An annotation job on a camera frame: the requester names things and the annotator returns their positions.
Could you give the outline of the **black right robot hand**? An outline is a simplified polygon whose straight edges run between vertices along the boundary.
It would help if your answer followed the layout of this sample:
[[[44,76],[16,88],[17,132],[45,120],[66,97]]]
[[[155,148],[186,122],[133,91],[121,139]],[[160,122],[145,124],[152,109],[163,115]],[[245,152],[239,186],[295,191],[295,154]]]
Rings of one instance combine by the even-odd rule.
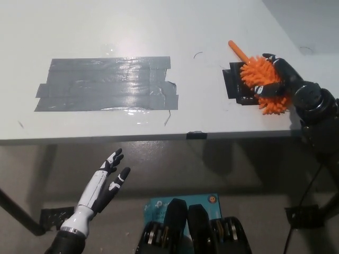
[[[294,93],[304,86],[305,81],[303,78],[285,59],[270,53],[264,53],[262,56],[273,65],[281,81],[255,86],[254,92],[256,95],[264,98],[283,96],[286,92]]]

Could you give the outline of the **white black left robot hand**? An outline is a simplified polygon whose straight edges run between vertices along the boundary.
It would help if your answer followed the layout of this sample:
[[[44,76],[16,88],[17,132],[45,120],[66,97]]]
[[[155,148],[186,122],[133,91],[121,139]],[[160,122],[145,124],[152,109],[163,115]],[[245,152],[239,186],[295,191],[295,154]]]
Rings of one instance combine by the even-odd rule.
[[[117,170],[117,165],[122,159],[120,148],[104,161],[88,182],[74,214],[61,225],[61,231],[88,237],[90,221],[113,200],[130,173],[130,168],[126,167],[113,182],[106,184],[107,178]]]

